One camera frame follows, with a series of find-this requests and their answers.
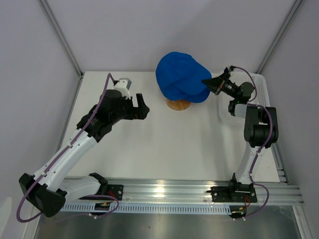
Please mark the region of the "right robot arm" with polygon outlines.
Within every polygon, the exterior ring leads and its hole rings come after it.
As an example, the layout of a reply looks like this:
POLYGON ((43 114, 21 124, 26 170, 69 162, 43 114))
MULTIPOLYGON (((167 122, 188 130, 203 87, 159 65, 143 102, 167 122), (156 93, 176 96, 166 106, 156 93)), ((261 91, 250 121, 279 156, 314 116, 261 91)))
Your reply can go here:
POLYGON ((251 74, 249 82, 237 85, 231 80, 235 66, 225 68, 214 78, 202 83, 214 94, 230 96, 228 111, 233 117, 244 119, 246 148, 241 163, 227 186, 213 186, 207 192, 214 203, 256 203, 255 173, 264 153, 279 137, 277 110, 258 101, 258 87, 251 74))

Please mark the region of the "blue cap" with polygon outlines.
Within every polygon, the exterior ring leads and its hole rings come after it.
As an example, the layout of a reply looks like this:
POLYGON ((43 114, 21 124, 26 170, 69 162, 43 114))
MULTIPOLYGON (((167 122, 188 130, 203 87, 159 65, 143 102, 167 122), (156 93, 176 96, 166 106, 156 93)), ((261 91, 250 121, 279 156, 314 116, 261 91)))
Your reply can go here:
POLYGON ((201 81, 210 78, 211 73, 186 53, 170 52, 156 67, 156 80, 162 90, 176 88, 187 95, 197 95, 205 89, 201 81))
POLYGON ((167 88, 160 88, 160 91, 170 101, 185 100, 191 103, 202 103, 210 94, 208 89, 204 89, 202 92, 196 93, 195 95, 188 94, 174 85, 167 88))

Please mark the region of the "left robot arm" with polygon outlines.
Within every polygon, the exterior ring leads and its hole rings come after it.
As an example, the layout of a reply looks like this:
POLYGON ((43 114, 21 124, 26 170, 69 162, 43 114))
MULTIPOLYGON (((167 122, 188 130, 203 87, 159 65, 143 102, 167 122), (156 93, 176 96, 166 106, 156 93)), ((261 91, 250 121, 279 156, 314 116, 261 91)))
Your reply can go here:
POLYGON ((120 120, 144 120, 147 117, 150 109, 143 95, 138 93, 136 98, 138 105, 135 107, 132 98, 124 97, 120 91, 105 90, 99 102, 77 123, 69 142, 41 169, 20 177, 23 200, 28 200, 48 218, 73 200, 105 197, 117 200, 114 194, 108 194, 108 180, 98 173, 68 184, 63 180, 77 162, 111 132, 113 125, 120 120))

